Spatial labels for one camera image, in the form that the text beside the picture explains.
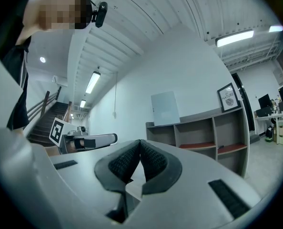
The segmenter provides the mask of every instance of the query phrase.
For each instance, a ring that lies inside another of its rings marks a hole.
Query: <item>framed picture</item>
[[[218,96],[222,105],[222,112],[227,112],[240,107],[236,91],[232,83],[218,90]]]

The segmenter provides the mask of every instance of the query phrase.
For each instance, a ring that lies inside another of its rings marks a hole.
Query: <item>ceiling light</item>
[[[253,30],[247,30],[247,31],[243,31],[243,32],[238,32],[238,33],[234,33],[231,35],[227,35],[227,36],[223,36],[223,37],[219,37],[216,39],[216,45],[217,47],[221,47],[224,45],[227,45],[229,43],[233,43],[233,42],[237,42],[237,41],[241,41],[247,38],[251,38],[254,35],[254,31]]]
[[[269,29],[269,32],[275,32],[275,31],[283,31],[282,25],[272,25]]]
[[[93,90],[96,82],[98,81],[99,77],[100,77],[100,73],[94,71],[92,76],[91,76],[91,79],[90,79],[90,82],[88,84],[88,87],[86,88],[86,91],[85,91],[87,94],[90,94],[92,92],[92,90]]]
[[[85,105],[85,100],[81,100],[81,103],[80,103],[80,108],[83,108],[84,107],[84,105]]]

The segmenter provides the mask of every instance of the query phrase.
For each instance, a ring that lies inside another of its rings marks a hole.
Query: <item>black door frame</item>
[[[243,104],[245,107],[246,115],[247,115],[247,121],[248,121],[248,129],[249,131],[254,131],[255,130],[255,124],[254,124],[254,118],[253,118],[253,112],[251,109],[250,101],[248,100],[245,88],[238,76],[237,73],[232,74],[232,77],[239,89],[239,92],[242,96]]]

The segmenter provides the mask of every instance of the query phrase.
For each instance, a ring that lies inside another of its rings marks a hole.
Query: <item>desk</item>
[[[266,120],[270,120],[274,118],[274,120],[276,121],[276,130],[277,130],[277,144],[279,144],[279,119],[283,119],[283,113],[282,114],[272,114],[269,116],[265,116],[265,117],[255,117],[255,120],[257,121],[266,121]]]

